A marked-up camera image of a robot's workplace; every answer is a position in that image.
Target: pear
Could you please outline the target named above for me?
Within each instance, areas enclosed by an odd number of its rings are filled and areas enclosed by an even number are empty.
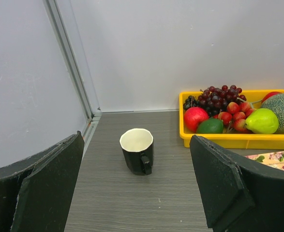
[[[273,134],[279,127],[279,121],[273,111],[257,109],[245,121],[246,128],[255,134]]]

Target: table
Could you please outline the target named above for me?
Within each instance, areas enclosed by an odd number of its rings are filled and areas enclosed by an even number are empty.
[[[103,114],[80,167],[65,232],[211,232],[178,121],[176,111]],[[154,137],[149,176],[126,166],[119,139],[132,128]]]

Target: floral cloth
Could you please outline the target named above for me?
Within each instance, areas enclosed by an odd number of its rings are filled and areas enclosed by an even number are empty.
[[[284,170],[284,151],[246,156],[267,166]]]

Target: avocado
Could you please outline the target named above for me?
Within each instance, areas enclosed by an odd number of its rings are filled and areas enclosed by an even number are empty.
[[[210,118],[202,122],[198,129],[196,130],[197,134],[221,134],[224,131],[224,123],[223,121]]]

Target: mug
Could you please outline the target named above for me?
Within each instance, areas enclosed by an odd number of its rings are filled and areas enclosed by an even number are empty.
[[[135,175],[149,175],[153,165],[153,136],[146,130],[135,128],[120,138],[126,164]]]

